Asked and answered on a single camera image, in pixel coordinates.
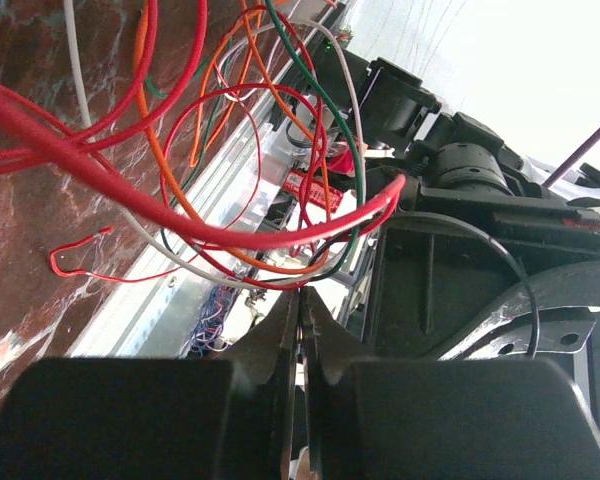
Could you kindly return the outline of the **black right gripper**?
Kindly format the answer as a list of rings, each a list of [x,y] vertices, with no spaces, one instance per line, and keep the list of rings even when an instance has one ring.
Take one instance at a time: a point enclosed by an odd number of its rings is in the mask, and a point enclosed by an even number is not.
[[[366,144],[394,151],[367,166],[369,196],[401,173],[399,209],[456,218],[382,228],[362,334],[374,353],[579,351],[600,307],[600,206],[550,193],[496,133],[445,112],[421,79],[384,59],[331,51],[329,96]]]

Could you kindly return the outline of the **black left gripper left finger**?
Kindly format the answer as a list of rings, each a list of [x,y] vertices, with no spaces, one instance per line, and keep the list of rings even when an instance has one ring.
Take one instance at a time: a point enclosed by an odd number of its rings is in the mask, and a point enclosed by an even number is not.
[[[46,358],[0,409],[0,479],[284,479],[300,294],[210,359]]]

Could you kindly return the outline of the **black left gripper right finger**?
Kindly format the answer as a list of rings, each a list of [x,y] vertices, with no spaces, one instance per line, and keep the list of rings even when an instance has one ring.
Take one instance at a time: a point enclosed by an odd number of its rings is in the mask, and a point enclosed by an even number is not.
[[[380,358],[299,293],[320,479],[600,479],[600,431],[553,362]]]

